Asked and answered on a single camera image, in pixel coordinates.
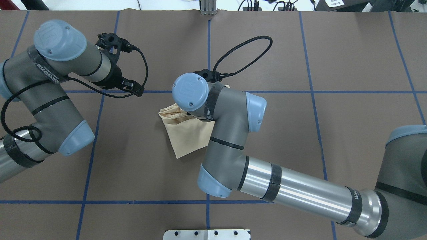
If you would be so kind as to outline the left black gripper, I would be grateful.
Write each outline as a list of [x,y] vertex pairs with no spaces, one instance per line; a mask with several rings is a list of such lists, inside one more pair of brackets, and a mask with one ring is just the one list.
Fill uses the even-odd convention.
[[118,88],[124,92],[130,93],[130,95],[135,95],[137,97],[142,97],[144,92],[144,86],[139,84],[134,80],[129,80],[126,78],[122,78],[119,81]]

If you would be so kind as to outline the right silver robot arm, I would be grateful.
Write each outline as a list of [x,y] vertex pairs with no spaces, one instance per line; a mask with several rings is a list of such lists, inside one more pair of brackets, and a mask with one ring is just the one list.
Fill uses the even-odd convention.
[[357,190],[244,154],[259,131],[267,101],[210,83],[196,73],[175,80],[172,97],[190,115],[215,123],[201,164],[200,190],[226,198],[232,190],[326,217],[366,238],[409,240],[426,234],[426,126],[392,131],[373,190]]

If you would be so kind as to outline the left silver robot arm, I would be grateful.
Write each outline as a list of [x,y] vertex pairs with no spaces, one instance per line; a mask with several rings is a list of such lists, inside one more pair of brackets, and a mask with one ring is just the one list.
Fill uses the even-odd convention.
[[122,52],[142,51],[115,33],[91,44],[63,20],[48,20],[34,33],[33,45],[1,63],[1,182],[61,153],[69,156],[92,143],[95,135],[61,83],[75,81],[101,94],[119,89],[141,97],[145,83],[122,76]]

